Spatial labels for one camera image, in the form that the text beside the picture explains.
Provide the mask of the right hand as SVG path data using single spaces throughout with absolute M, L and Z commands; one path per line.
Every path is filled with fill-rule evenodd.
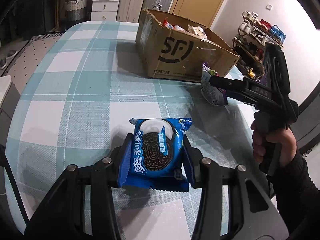
M 257 124 L 255 121 L 251 124 L 251 130 L 253 130 L 253 157 L 258 163 L 262 163 L 264 155 L 266 154 L 266 149 L 263 146 L 264 139 L 271 143 L 280 143 L 281 152 L 279 157 L 279 163 L 281 167 L 289 164 L 297 153 L 297 144 L 295 136 L 293 135 L 290 128 L 278 129 L 274 132 L 263 135 L 258 132 Z

